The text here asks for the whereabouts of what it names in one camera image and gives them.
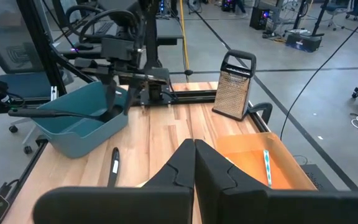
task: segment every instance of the chair wheel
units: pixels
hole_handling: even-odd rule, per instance
[[[10,131],[11,133],[16,133],[16,132],[18,131],[18,129],[17,129],[16,126],[12,125],[12,126],[9,127],[9,131]]]
[[[353,92],[352,97],[356,99],[358,97],[358,92]]]
[[[31,148],[31,146],[26,146],[26,147],[24,147],[23,151],[24,151],[24,154],[26,154],[26,155],[32,154],[32,148]]]

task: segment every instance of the blue plastic bin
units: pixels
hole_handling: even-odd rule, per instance
[[[127,91],[117,87],[116,105],[124,106]],[[90,83],[39,107],[99,116],[107,110],[101,82]],[[36,125],[56,150],[69,158],[87,155],[128,123],[128,116],[117,115],[107,123],[79,117],[34,118]]]

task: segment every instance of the box grater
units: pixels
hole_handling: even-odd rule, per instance
[[[250,68],[229,64],[229,57],[251,61]],[[255,75],[256,56],[240,50],[229,50],[221,65],[218,89],[212,111],[237,121],[242,121],[247,114],[251,79]]]

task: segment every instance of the mesh chair back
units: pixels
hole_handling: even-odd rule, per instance
[[[0,1],[0,67],[8,74],[44,71],[15,0]]]

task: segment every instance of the wooden tabletop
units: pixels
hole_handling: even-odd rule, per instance
[[[217,83],[184,83],[175,90],[212,90]],[[129,124],[95,150],[69,159],[48,144],[34,166],[3,223],[33,223],[32,208],[45,192],[63,186],[107,186],[111,154],[120,151],[118,187],[148,181],[186,138],[203,139],[215,146],[218,137],[259,132],[246,117],[237,122],[211,111],[212,103],[132,107]],[[193,223],[201,223],[195,197]]]

